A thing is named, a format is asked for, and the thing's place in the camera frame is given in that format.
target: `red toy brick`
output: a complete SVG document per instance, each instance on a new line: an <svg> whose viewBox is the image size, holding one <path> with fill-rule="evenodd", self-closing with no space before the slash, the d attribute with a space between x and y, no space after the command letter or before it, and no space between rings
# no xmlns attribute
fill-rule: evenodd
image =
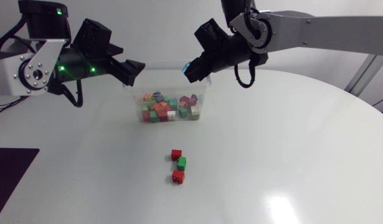
<svg viewBox="0 0 383 224"><path fill-rule="evenodd" d="M149 112L143 113L143 121L144 122L150 122L151 119L149 118Z"/></svg>
<svg viewBox="0 0 383 224"><path fill-rule="evenodd" d="M181 157L182 151L177 149L172 149L172 160L177 161Z"/></svg>
<svg viewBox="0 0 383 224"><path fill-rule="evenodd" d="M168 121L168 113L167 112L160 112L158 114L159 121Z"/></svg>
<svg viewBox="0 0 383 224"><path fill-rule="evenodd" d="M179 101L180 102L183 102L183 101L188 102L189 100L190 100L190 98L188 98L186 96L182 96Z"/></svg>
<svg viewBox="0 0 383 224"><path fill-rule="evenodd" d="M173 182L177 182L178 184L183 184L184 178L185 178L184 172L174 170L172 174L172 180Z"/></svg>

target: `white table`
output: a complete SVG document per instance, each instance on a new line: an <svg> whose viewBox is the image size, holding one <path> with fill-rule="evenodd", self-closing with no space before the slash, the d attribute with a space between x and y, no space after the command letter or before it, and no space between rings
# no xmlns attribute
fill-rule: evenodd
<svg viewBox="0 0 383 224"><path fill-rule="evenodd" d="M40 153L0 223L383 223L382 114L285 72L212 82L199 121L140 123L111 76L83 82L83 108L44 94L1 113L0 147Z"/></svg>

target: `toy block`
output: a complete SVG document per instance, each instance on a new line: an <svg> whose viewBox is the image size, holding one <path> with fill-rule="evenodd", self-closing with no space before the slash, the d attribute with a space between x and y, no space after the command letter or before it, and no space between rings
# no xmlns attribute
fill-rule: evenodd
<svg viewBox="0 0 383 224"><path fill-rule="evenodd" d="M154 96L154 98L155 98L155 101L157 103L164 102L164 96L163 95Z"/></svg>
<svg viewBox="0 0 383 224"><path fill-rule="evenodd" d="M152 123L158 122L158 116L155 111L149 112L149 118Z"/></svg>
<svg viewBox="0 0 383 224"><path fill-rule="evenodd" d="M158 114L158 117L159 117L159 121L163 122L163 121L168 121L168 113L163 111L163 112L160 112Z"/></svg>
<svg viewBox="0 0 383 224"><path fill-rule="evenodd" d="M185 157L179 157L179 160L177 160L177 169L178 171L186 170L186 158Z"/></svg>
<svg viewBox="0 0 383 224"><path fill-rule="evenodd" d="M192 106L195 106L197 103L196 99L190 98L190 100L187 102L187 109L190 109Z"/></svg>
<svg viewBox="0 0 383 224"><path fill-rule="evenodd" d="M143 113L143 121L144 122L150 122L150 118L149 118L149 112L146 112L146 113Z"/></svg>
<svg viewBox="0 0 383 224"><path fill-rule="evenodd" d="M169 100L169 106L171 106L172 110L177 110L177 99L170 99Z"/></svg>
<svg viewBox="0 0 383 224"><path fill-rule="evenodd" d="M172 161L177 161L181 157L182 151L177 149L172 149Z"/></svg>
<svg viewBox="0 0 383 224"><path fill-rule="evenodd" d="M180 104L179 104L179 107L181 108L181 107L183 107L183 108L185 108L187 106L187 102L186 101L182 101L182 102L180 102Z"/></svg>
<svg viewBox="0 0 383 224"><path fill-rule="evenodd" d="M198 97L197 97L197 95L195 95L195 94L191 95L191 98L195 99L196 102L198 101Z"/></svg>
<svg viewBox="0 0 383 224"><path fill-rule="evenodd" d="M169 106L169 105L166 105L166 106L165 106L165 111L166 111L166 112L171 111L171 110L172 110L171 106Z"/></svg>
<svg viewBox="0 0 383 224"><path fill-rule="evenodd" d="M198 106L192 106L190 107L190 109L191 109L191 115L199 115L200 111Z"/></svg>
<svg viewBox="0 0 383 224"><path fill-rule="evenodd" d="M179 115L181 118L185 118L187 116L187 110L185 108L179 108Z"/></svg>
<svg viewBox="0 0 383 224"><path fill-rule="evenodd" d="M168 121L176 120L176 111L168 111Z"/></svg>
<svg viewBox="0 0 383 224"><path fill-rule="evenodd" d="M175 183L177 182L178 184L183 184L185 177L186 177L186 175L184 174L184 172L181 172L178 170L174 170L172 173L173 182L175 182Z"/></svg>
<svg viewBox="0 0 383 224"><path fill-rule="evenodd" d="M151 97L153 97L152 94L146 93L146 94L144 94L144 96L143 96L143 101L144 101L144 102L147 102L147 99L148 99L148 98L151 98Z"/></svg>
<svg viewBox="0 0 383 224"><path fill-rule="evenodd" d="M148 106L147 105L143 105L143 107L141 108L141 112L142 113L147 113L148 112Z"/></svg>
<svg viewBox="0 0 383 224"><path fill-rule="evenodd" d="M183 101L188 102L189 100L190 100L190 98L188 98L186 96L182 96L179 101L180 102L183 102Z"/></svg>
<svg viewBox="0 0 383 224"><path fill-rule="evenodd" d="M147 105L154 106L156 104L155 99L153 97L147 98Z"/></svg>

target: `green block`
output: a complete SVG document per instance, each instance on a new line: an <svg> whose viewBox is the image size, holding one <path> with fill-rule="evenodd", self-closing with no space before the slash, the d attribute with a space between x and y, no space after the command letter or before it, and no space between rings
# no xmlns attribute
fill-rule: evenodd
<svg viewBox="0 0 383 224"><path fill-rule="evenodd" d="M156 102L154 97L147 98L147 106L154 106L155 104Z"/></svg>
<svg viewBox="0 0 383 224"><path fill-rule="evenodd" d="M158 122L158 115L155 111L149 112L149 118L151 119L152 123Z"/></svg>
<svg viewBox="0 0 383 224"><path fill-rule="evenodd" d="M191 115L192 120L198 120L199 119L199 114L197 115Z"/></svg>
<svg viewBox="0 0 383 224"><path fill-rule="evenodd" d="M169 101L170 101L169 97L165 96L164 101L165 101L165 103L169 103Z"/></svg>
<svg viewBox="0 0 383 224"><path fill-rule="evenodd" d="M143 108L141 109L141 112L147 113L148 112L148 106L147 105L143 105Z"/></svg>
<svg viewBox="0 0 383 224"><path fill-rule="evenodd" d="M179 108L179 115L181 118L185 118L187 116L187 110L185 108Z"/></svg>
<svg viewBox="0 0 383 224"><path fill-rule="evenodd" d="M180 157L179 160L177 161L177 170L184 172L186 170L186 158L185 157Z"/></svg>
<svg viewBox="0 0 383 224"><path fill-rule="evenodd" d="M172 110L177 111L177 99L170 99L169 106L172 108Z"/></svg>

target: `plastic bin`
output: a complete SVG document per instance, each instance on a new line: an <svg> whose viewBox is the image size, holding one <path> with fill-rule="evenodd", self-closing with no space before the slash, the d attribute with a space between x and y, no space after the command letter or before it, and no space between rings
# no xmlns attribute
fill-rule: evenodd
<svg viewBox="0 0 383 224"><path fill-rule="evenodd" d="M209 76L189 83L180 70L145 70L133 86L123 88L133 97L139 120L157 123L198 120L210 85Z"/></svg>

